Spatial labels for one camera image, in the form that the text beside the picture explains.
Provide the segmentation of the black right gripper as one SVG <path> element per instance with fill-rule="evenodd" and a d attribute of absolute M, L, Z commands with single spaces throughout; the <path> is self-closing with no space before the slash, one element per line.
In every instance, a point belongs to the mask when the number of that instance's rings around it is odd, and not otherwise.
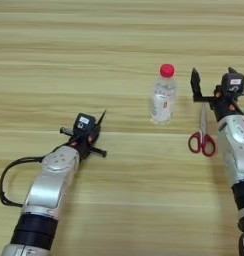
<path fill-rule="evenodd" d="M 228 67 L 228 72 L 238 73 L 234 68 Z M 238 98 L 244 96 L 244 87 L 239 90 L 229 90 L 226 86 L 217 85 L 212 96 L 203 96 L 200 88 L 200 76 L 198 71 L 193 68 L 190 84 L 193 92 L 194 102 L 207 102 L 210 109 L 214 111 L 217 121 L 229 115 L 243 115 L 244 112 L 237 104 Z"/>

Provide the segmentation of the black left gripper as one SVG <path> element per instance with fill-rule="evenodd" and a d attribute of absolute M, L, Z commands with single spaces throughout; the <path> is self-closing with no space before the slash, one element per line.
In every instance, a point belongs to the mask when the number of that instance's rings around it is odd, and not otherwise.
<path fill-rule="evenodd" d="M 107 156 L 107 151 L 94 146 L 99 137 L 100 130 L 100 126 L 95 124 L 93 126 L 85 126 L 84 128 L 77 128 L 74 130 L 61 127 L 60 133 L 72 136 L 69 140 L 69 146 L 76 149 L 80 159 L 84 160 L 90 153 L 99 154 L 104 158 Z"/>

